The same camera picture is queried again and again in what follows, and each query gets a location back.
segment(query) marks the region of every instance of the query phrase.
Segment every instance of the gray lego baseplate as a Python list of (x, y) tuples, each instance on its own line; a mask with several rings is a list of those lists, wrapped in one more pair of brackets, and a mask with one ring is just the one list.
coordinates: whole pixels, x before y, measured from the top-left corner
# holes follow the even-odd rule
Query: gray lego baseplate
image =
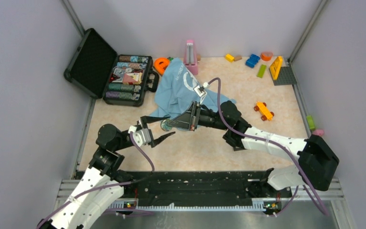
[(281, 67), (280, 73), (278, 74), (278, 78), (277, 80), (273, 80), (273, 83), (274, 86), (297, 84), (297, 81), (293, 73), (293, 69), (291, 67)]

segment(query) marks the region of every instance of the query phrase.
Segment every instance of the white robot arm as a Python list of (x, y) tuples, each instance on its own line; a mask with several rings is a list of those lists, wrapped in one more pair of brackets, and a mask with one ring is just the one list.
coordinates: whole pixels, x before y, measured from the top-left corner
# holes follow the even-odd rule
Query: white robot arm
[(328, 190), (339, 159), (320, 136), (312, 135), (308, 139), (302, 139), (276, 135), (247, 123), (231, 101), (222, 103), (220, 108), (224, 120), (218, 112), (209, 110), (198, 102), (192, 102), (185, 113), (172, 120), (165, 120), (164, 125), (190, 131), (194, 131), (198, 126), (228, 130), (223, 139), (234, 150), (256, 149), (294, 161), (293, 166), (267, 171), (266, 181), (275, 190), (307, 185), (300, 170), (305, 173), (315, 189)]
[(38, 229), (89, 229), (107, 207), (124, 194), (123, 185), (139, 182), (130, 181), (131, 176), (119, 167), (124, 156), (116, 153), (127, 147), (150, 145), (155, 147), (175, 132), (153, 139), (147, 124), (165, 118), (141, 117), (137, 125), (120, 131), (111, 124), (102, 126), (96, 143), (99, 148), (93, 155), (79, 184), (64, 205), (43, 219)]

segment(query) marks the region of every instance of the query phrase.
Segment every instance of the green lego brick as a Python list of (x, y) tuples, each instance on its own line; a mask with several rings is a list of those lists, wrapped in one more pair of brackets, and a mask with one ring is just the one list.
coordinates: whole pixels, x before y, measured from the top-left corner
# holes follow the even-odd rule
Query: green lego brick
[(260, 66), (259, 72), (257, 73), (257, 77), (263, 78), (265, 71), (266, 71), (266, 65), (262, 64), (262, 66)]
[(315, 123), (314, 123), (314, 120), (312, 119), (312, 116), (308, 115), (306, 117), (306, 121), (308, 122), (308, 126), (309, 126), (309, 129), (310, 130), (315, 130)]

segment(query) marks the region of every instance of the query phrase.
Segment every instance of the lego brick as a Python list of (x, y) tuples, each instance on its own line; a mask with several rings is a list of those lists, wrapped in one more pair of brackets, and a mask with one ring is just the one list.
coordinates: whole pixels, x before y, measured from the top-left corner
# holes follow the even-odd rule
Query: lego brick
[(235, 56), (234, 61), (238, 61), (238, 60), (241, 60), (241, 59), (242, 59), (242, 56)]
[(231, 54), (227, 54), (227, 55), (225, 56), (225, 59), (226, 59), (227, 61), (229, 61), (229, 62), (233, 62), (235, 58), (234, 58)]
[(310, 130), (315, 130), (316, 128), (315, 128), (315, 123), (314, 123), (314, 120), (313, 120), (313, 118), (312, 118), (312, 116), (310, 116), (310, 115), (308, 115), (307, 117), (306, 117), (306, 121), (308, 122), (308, 126), (309, 126), (309, 129)]
[(273, 83), (275, 86), (297, 84), (297, 81), (296, 81), (294, 73), (293, 73), (293, 69), (291, 67), (281, 67), (278, 78), (277, 78), (277, 80), (273, 80)]
[(266, 65), (262, 64), (262, 66), (260, 66), (259, 72), (257, 73), (257, 77), (259, 78), (263, 78), (264, 72), (266, 71)]
[(278, 74), (280, 73), (281, 65), (283, 65), (283, 58), (278, 56), (272, 65), (270, 65), (270, 73), (272, 74), (273, 80), (277, 80)]
[(246, 66), (254, 68), (254, 66), (259, 62), (259, 60), (260, 60), (259, 56), (252, 54), (252, 55), (250, 55), (249, 59), (247, 59), (245, 64), (246, 64)]

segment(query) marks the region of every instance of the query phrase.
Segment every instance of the yellow lego brick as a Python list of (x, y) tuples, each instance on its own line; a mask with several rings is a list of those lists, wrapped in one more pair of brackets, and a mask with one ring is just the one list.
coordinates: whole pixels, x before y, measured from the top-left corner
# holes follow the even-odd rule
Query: yellow lego brick
[(233, 62), (233, 61), (234, 61), (234, 59), (235, 59), (235, 57), (233, 57), (231, 54), (227, 54), (227, 55), (225, 56), (225, 59), (226, 59), (227, 61), (229, 61), (229, 62)]
[(277, 80), (278, 74), (280, 73), (281, 65), (283, 64), (283, 57), (278, 56), (276, 60), (270, 65), (270, 72), (272, 74), (273, 80)]

